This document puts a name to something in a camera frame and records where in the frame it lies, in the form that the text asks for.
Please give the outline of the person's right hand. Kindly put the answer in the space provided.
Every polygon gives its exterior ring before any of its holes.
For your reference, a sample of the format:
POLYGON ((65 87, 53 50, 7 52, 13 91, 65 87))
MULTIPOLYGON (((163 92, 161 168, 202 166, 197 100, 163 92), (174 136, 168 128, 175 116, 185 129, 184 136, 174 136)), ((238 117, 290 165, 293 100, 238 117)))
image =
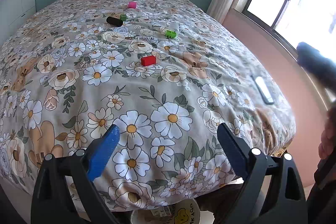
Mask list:
POLYGON ((321 160, 327 159, 335 147, 335 106, 328 110, 325 128, 321 134, 318 154, 321 160))

